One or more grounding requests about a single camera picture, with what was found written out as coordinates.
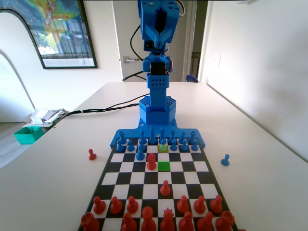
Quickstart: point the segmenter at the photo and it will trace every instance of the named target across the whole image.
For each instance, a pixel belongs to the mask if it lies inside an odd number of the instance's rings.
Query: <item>white wall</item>
[[[36,108],[74,110],[107,82],[121,81],[111,1],[84,1],[98,69],[44,70],[17,17],[0,13],[0,50],[22,79]]]
[[[214,2],[203,81],[308,159],[308,1],[237,2]]]

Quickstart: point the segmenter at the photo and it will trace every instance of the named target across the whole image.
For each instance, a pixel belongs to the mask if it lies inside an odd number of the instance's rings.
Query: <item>green square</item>
[[[169,161],[158,161],[158,171],[159,172],[170,172],[170,162]]]

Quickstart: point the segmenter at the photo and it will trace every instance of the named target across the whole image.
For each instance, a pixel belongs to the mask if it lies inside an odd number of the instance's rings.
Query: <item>captured blue pawn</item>
[[[221,160],[222,165],[228,166],[228,165],[230,164],[230,162],[229,162],[229,160],[228,160],[229,157],[230,157],[229,154],[226,154],[226,155],[225,155],[225,158]]]

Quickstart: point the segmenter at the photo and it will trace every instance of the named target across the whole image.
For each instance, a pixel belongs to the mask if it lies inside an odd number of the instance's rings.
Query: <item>framed poster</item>
[[[97,68],[81,0],[0,0],[25,25],[44,69]]]

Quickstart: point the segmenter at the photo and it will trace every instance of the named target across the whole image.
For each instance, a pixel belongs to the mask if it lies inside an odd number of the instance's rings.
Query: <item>blue pawn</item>
[[[225,155],[225,158],[221,160],[222,165],[228,166],[228,165],[230,164],[230,162],[229,162],[229,160],[228,160],[229,157],[230,157],[229,154],[226,154],[226,155]]]
[[[188,150],[187,140],[183,140],[183,145],[180,146],[183,152]]]
[[[185,140],[185,132],[184,130],[182,131],[182,135],[181,135],[181,138],[179,138],[179,143],[180,144],[183,144],[183,141]]]
[[[124,150],[124,146],[121,144],[121,140],[118,140],[118,141],[117,141],[117,148],[116,148],[116,150],[117,150],[118,152],[121,152],[121,151]]]
[[[132,151],[135,150],[135,147],[134,147],[134,145],[133,145],[133,141],[131,141],[131,140],[128,141],[127,150],[128,150],[129,152],[132,152]]]
[[[145,154],[142,151],[141,146],[138,146],[138,153],[136,154],[136,159],[137,160],[143,160],[145,158]]]
[[[192,150],[193,151],[198,151],[199,150],[199,146],[198,146],[198,140],[195,140],[193,145],[192,145]]]
[[[174,139],[172,141],[172,145],[170,146],[170,149],[173,151],[176,151],[178,149],[178,147],[176,146],[177,141]]]

